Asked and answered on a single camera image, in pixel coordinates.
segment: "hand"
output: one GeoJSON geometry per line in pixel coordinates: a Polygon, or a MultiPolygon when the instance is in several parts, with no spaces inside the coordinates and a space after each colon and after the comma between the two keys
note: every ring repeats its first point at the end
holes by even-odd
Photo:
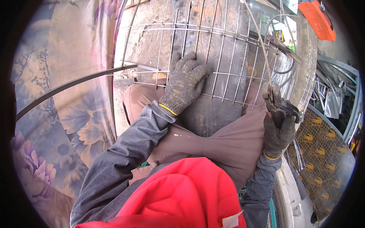
{"type": "Polygon", "coordinates": [[[174,115],[179,115],[191,105],[201,94],[204,76],[212,69],[195,61],[195,54],[190,53],[183,58],[173,53],[170,67],[170,80],[165,88],[165,95],[158,104],[174,115]]]}
{"type": "Polygon", "coordinates": [[[284,119],[281,128],[275,126],[274,120],[266,114],[264,119],[264,155],[270,160],[276,160],[281,157],[285,149],[295,137],[295,117],[287,116],[284,119]]]}

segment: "orange box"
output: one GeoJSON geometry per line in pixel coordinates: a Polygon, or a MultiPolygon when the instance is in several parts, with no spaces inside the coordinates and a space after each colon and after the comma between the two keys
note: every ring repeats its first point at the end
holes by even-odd
{"type": "Polygon", "coordinates": [[[320,40],[334,41],[336,33],[328,16],[322,11],[317,0],[299,3],[298,8],[311,24],[320,40]]]}

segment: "metal bar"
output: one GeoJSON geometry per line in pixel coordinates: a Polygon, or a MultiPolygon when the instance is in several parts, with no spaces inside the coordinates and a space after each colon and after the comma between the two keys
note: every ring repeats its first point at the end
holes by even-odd
{"type": "Polygon", "coordinates": [[[256,103],[256,100],[257,100],[257,97],[258,97],[258,93],[259,93],[259,91],[260,91],[260,88],[261,88],[261,84],[262,84],[262,81],[263,81],[263,79],[264,79],[264,75],[265,75],[265,73],[267,72],[267,70],[266,70],[266,72],[265,72],[265,66],[266,66],[266,62],[264,63],[264,68],[262,69],[262,76],[261,76],[261,80],[260,80],[260,84],[259,84],[259,86],[258,86],[258,91],[257,91],[257,94],[256,94],[256,98],[255,98],[255,101],[253,102],[253,104],[255,104],[256,103]]]}
{"type": "Polygon", "coordinates": [[[356,122],[356,128],[354,129],[354,131],[352,132],[351,134],[351,137],[348,139],[347,141],[347,145],[350,144],[351,140],[352,140],[352,137],[354,137],[354,134],[356,132],[356,129],[357,129],[357,125],[359,124],[359,121],[360,121],[360,118],[361,118],[361,113],[359,114],[359,118],[357,118],[357,122],[356,122]]]}
{"type": "Polygon", "coordinates": [[[358,84],[356,87],[356,95],[354,100],[354,105],[352,107],[351,116],[349,119],[349,123],[347,124],[346,130],[343,134],[343,138],[345,142],[351,141],[352,137],[349,137],[351,132],[356,131],[357,124],[354,125],[353,122],[358,114],[360,114],[360,107],[362,106],[362,86],[361,86],[361,78],[358,77],[358,84]]]}
{"type": "MultiPolygon", "coordinates": [[[[204,1],[205,0],[203,0],[203,3],[201,4],[200,19],[199,19],[199,29],[200,29],[200,26],[201,26],[201,18],[203,17],[204,1]]],[[[200,31],[198,31],[198,34],[196,35],[196,43],[195,43],[195,51],[194,51],[195,54],[196,54],[196,51],[198,50],[199,34],[200,34],[200,31]]]]}
{"type": "Polygon", "coordinates": [[[342,70],[341,68],[339,68],[338,66],[332,65],[335,69],[337,69],[339,72],[341,72],[342,74],[344,74],[346,77],[348,77],[353,83],[355,83],[355,85],[357,85],[357,82],[355,81],[355,79],[353,79],[348,73],[346,73],[344,70],[342,70]]]}
{"type": "MultiPolygon", "coordinates": [[[[214,16],[213,16],[213,21],[212,21],[212,27],[214,26],[214,20],[215,20],[215,14],[217,13],[217,5],[218,5],[218,0],[215,3],[215,8],[214,8],[214,16]]],[[[208,50],[207,50],[207,55],[205,56],[205,64],[207,64],[208,61],[208,54],[209,54],[209,49],[210,49],[210,43],[212,42],[212,32],[213,29],[210,29],[210,37],[209,37],[209,42],[208,42],[208,50]]]]}
{"type": "Polygon", "coordinates": [[[33,109],[34,107],[36,107],[37,105],[39,105],[43,101],[47,100],[48,98],[58,94],[59,92],[64,91],[65,89],[68,89],[68,88],[73,87],[75,85],[78,85],[82,82],[89,81],[91,79],[94,79],[94,78],[97,78],[97,77],[100,77],[100,76],[103,76],[103,75],[106,75],[106,74],[111,74],[111,73],[114,73],[114,72],[117,72],[117,71],[127,70],[127,69],[131,69],[131,68],[135,68],[135,67],[137,67],[136,64],[135,65],[130,65],[130,66],[121,66],[121,67],[117,67],[117,68],[112,68],[112,69],[109,69],[109,70],[104,70],[104,71],[100,71],[100,72],[97,72],[97,73],[89,74],[87,76],[83,76],[81,78],[74,79],[74,80],[72,80],[68,83],[60,85],[60,86],[48,91],[47,93],[44,93],[44,94],[40,95],[32,103],[30,103],[25,108],[23,108],[16,115],[16,120],[18,121],[20,118],[22,118],[31,109],[33,109]]]}
{"type": "MultiPolygon", "coordinates": [[[[273,66],[273,69],[275,68],[277,55],[273,55],[273,56],[272,56],[272,58],[271,58],[271,60],[270,60],[270,64],[271,64],[271,62],[273,61],[274,56],[275,56],[275,60],[274,60],[274,66],[273,66]]],[[[261,104],[261,106],[260,106],[260,110],[259,110],[258,112],[261,112],[261,109],[262,109],[262,106],[264,105],[264,102],[265,102],[265,100],[263,100],[263,101],[262,101],[262,104],[261,104]]]]}
{"type": "MultiPolygon", "coordinates": [[[[192,29],[192,28],[188,28],[188,29],[187,28],[149,28],[149,29],[135,30],[135,31],[131,31],[131,32],[144,32],[144,31],[152,31],[152,30],[188,30],[188,31],[198,31],[198,32],[211,32],[213,34],[224,35],[224,36],[232,37],[232,38],[235,38],[235,39],[247,41],[249,43],[252,43],[254,45],[258,45],[258,46],[261,47],[261,44],[260,43],[257,44],[257,43],[254,43],[254,42],[248,40],[248,39],[252,39],[254,41],[257,41],[256,39],[253,39],[251,37],[246,37],[246,36],[244,36],[242,34],[237,34],[237,35],[234,35],[233,36],[233,35],[229,35],[229,34],[225,34],[225,33],[221,33],[221,32],[214,32],[214,31],[207,31],[207,30],[199,30],[199,29],[192,29]]],[[[268,47],[264,47],[264,48],[266,50],[268,50],[268,51],[271,51],[271,52],[275,53],[275,54],[278,53],[278,52],[281,53],[281,51],[278,51],[278,49],[275,49],[272,46],[268,46],[268,47]]]]}
{"type": "Polygon", "coordinates": [[[323,55],[317,55],[317,59],[327,62],[332,65],[338,66],[338,67],[342,68],[343,70],[347,70],[348,72],[352,73],[356,77],[360,77],[360,72],[357,69],[355,69],[354,67],[352,67],[346,63],[343,63],[341,61],[338,61],[338,60],[335,60],[335,59],[332,59],[332,58],[329,58],[329,57],[326,57],[323,55]]]}
{"type": "MultiPolygon", "coordinates": [[[[174,28],[176,28],[176,22],[177,22],[177,15],[179,14],[179,9],[176,9],[176,15],[175,15],[175,25],[174,28]]],[[[166,76],[166,85],[167,83],[169,83],[169,74],[170,74],[170,63],[171,63],[171,56],[172,56],[172,50],[173,50],[173,46],[174,46],[174,40],[175,40],[175,31],[172,34],[172,40],[171,40],[171,48],[170,48],[170,57],[169,57],[169,66],[167,69],[167,76],[166,76]]]]}
{"type": "MultiPolygon", "coordinates": [[[[124,65],[135,65],[135,63],[124,61],[124,65]]],[[[142,64],[137,64],[137,67],[145,69],[145,70],[158,71],[158,68],[154,68],[154,67],[150,67],[150,66],[146,66],[146,65],[142,65],[142,64]]]]}
{"type": "Polygon", "coordinates": [[[129,72],[129,73],[123,73],[123,74],[142,74],[142,73],[157,73],[157,72],[162,72],[162,73],[164,73],[164,72],[166,72],[166,73],[168,73],[168,71],[167,70],[159,70],[159,71],[141,71],[141,72],[129,72]]]}
{"type": "MultiPolygon", "coordinates": [[[[133,13],[133,16],[132,16],[132,20],[131,20],[131,23],[130,23],[130,26],[132,26],[133,24],[133,21],[134,21],[134,17],[136,16],[136,13],[137,13],[137,10],[138,10],[138,7],[139,7],[139,4],[141,3],[141,0],[138,0],[138,4],[137,4],[137,7],[136,7],[136,10],[134,11],[133,13]]],[[[122,66],[124,65],[124,59],[126,57],[126,51],[127,51],[127,45],[128,45],[128,40],[129,40],[129,35],[131,34],[131,29],[132,27],[130,27],[128,29],[128,33],[127,33],[127,37],[126,37],[126,43],[124,45],[124,51],[123,51],[123,58],[122,58],[122,66]]]]}
{"type": "MultiPolygon", "coordinates": [[[[166,3],[166,10],[165,10],[165,17],[164,17],[164,23],[166,21],[166,14],[167,14],[167,6],[169,5],[169,0],[167,0],[166,3]]],[[[160,40],[160,49],[158,51],[158,58],[157,58],[157,75],[156,75],[156,88],[157,89],[157,79],[158,79],[158,67],[160,65],[160,55],[161,55],[161,46],[162,46],[162,38],[164,36],[164,31],[161,31],[161,40],[160,40]]]]}
{"type": "MultiPolygon", "coordinates": [[[[260,32],[261,32],[261,19],[260,19],[260,28],[259,28],[259,30],[258,30],[258,34],[259,34],[259,36],[260,36],[260,34],[261,34],[260,32]]],[[[252,68],[251,77],[253,76],[253,71],[254,71],[255,66],[256,66],[257,54],[258,54],[258,46],[257,46],[257,48],[256,48],[255,61],[254,61],[254,63],[253,63],[253,68],[252,68]]],[[[246,92],[246,95],[245,95],[245,99],[243,100],[243,105],[245,105],[245,102],[246,102],[246,99],[247,99],[247,94],[249,93],[249,90],[250,90],[251,82],[252,82],[252,80],[250,80],[250,82],[249,82],[249,87],[247,88],[247,92],[246,92]]]]}
{"type": "MultiPolygon", "coordinates": [[[[251,22],[251,17],[249,17],[249,26],[248,26],[248,30],[247,30],[247,36],[250,34],[250,22],[251,22]]],[[[236,101],[237,92],[238,92],[238,87],[239,87],[239,84],[240,84],[240,82],[241,82],[241,76],[242,76],[243,68],[244,68],[244,66],[245,66],[245,61],[246,61],[246,56],[247,56],[247,46],[248,46],[248,42],[246,42],[246,47],[245,47],[245,56],[243,57],[243,63],[242,63],[241,73],[240,73],[240,76],[239,76],[239,80],[238,80],[238,84],[237,84],[236,92],[235,92],[235,94],[234,94],[233,103],[235,103],[235,101],[236,101]]]]}
{"type": "Polygon", "coordinates": [[[145,83],[145,82],[134,82],[134,83],[145,84],[145,85],[155,85],[155,84],[152,84],[152,83],[145,83]]]}
{"type": "MultiPolygon", "coordinates": [[[[224,20],[224,29],[226,30],[226,25],[227,25],[227,15],[228,15],[228,0],[226,0],[226,15],[225,15],[225,20],[224,20]]],[[[219,53],[219,61],[218,61],[218,66],[217,66],[217,72],[219,72],[219,65],[220,65],[220,61],[222,59],[222,51],[223,51],[223,44],[224,44],[224,38],[226,36],[223,35],[222,37],[222,46],[220,47],[220,53],[219,53]]],[[[214,94],[214,89],[215,89],[215,83],[217,82],[217,76],[218,74],[215,74],[215,78],[214,78],[214,83],[213,83],[213,89],[212,89],[212,96],[210,97],[210,99],[212,99],[213,94],[214,94]]]]}
{"type": "MultiPolygon", "coordinates": [[[[207,93],[201,93],[201,94],[207,95],[207,96],[212,96],[211,94],[207,94],[207,93]]],[[[213,97],[217,97],[217,98],[223,99],[223,97],[216,96],[216,95],[213,95],[213,97]]],[[[229,99],[229,98],[224,98],[224,99],[227,100],[227,101],[233,101],[232,99],[229,99]]],[[[252,104],[245,104],[245,105],[255,106],[255,107],[258,107],[259,108],[259,106],[252,105],[252,104]]]]}
{"type": "MultiPolygon", "coordinates": [[[[241,9],[241,6],[239,5],[238,6],[238,17],[237,17],[236,33],[238,33],[238,24],[239,24],[239,13],[240,13],[240,9],[241,9]]],[[[231,58],[231,63],[230,63],[230,66],[229,66],[228,74],[231,73],[231,69],[232,69],[232,62],[233,62],[233,56],[234,56],[234,49],[236,48],[236,41],[237,41],[237,39],[234,39],[232,58],[231,58]]],[[[227,91],[227,87],[228,87],[228,80],[229,80],[229,76],[227,77],[227,83],[226,83],[226,87],[224,89],[222,102],[224,101],[224,97],[226,96],[226,91],[227,91]]]]}
{"type": "Polygon", "coordinates": [[[213,72],[213,74],[226,74],[226,75],[233,75],[233,76],[241,76],[241,77],[245,77],[245,78],[261,79],[261,78],[252,77],[252,76],[239,75],[239,74],[229,74],[229,73],[223,73],[223,72],[213,72]]]}
{"type": "MultiPolygon", "coordinates": [[[[188,12],[188,21],[187,21],[187,24],[189,24],[190,11],[191,11],[191,1],[189,3],[189,12],[188,12]]],[[[182,54],[181,54],[181,57],[184,57],[185,46],[186,46],[186,36],[188,34],[188,30],[187,29],[188,29],[188,25],[186,25],[185,36],[184,36],[184,45],[182,46],[182,54]]]]}

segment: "curtain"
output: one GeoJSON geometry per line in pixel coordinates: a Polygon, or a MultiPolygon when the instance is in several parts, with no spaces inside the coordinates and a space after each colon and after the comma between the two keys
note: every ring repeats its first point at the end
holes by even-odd
{"type": "MultiPolygon", "coordinates": [[[[45,1],[24,32],[11,80],[17,111],[73,79],[113,66],[122,0],[45,1]]],[[[14,165],[50,227],[69,227],[72,205],[94,158],[116,141],[112,76],[71,87],[16,124],[14,165]]]]}

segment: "brown pants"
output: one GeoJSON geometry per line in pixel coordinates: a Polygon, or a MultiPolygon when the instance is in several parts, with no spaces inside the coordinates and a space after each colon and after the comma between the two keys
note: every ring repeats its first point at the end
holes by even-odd
{"type": "MultiPolygon", "coordinates": [[[[158,84],[166,84],[166,79],[159,79],[158,84]]],[[[247,103],[254,103],[257,91],[258,86],[252,82],[247,103]]],[[[159,100],[164,94],[164,87],[161,86],[157,90],[146,84],[130,86],[123,97],[130,124],[140,116],[146,104],[159,100]]],[[[263,103],[261,94],[260,91],[255,102],[257,106],[263,103]]],[[[262,109],[245,105],[243,112],[245,115],[207,138],[195,135],[179,125],[178,121],[169,125],[167,134],[152,151],[148,163],[157,166],[183,158],[204,156],[222,168],[232,178],[237,190],[240,190],[254,174],[256,163],[262,154],[263,120],[267,110],[265,104],[262,109]]]]}

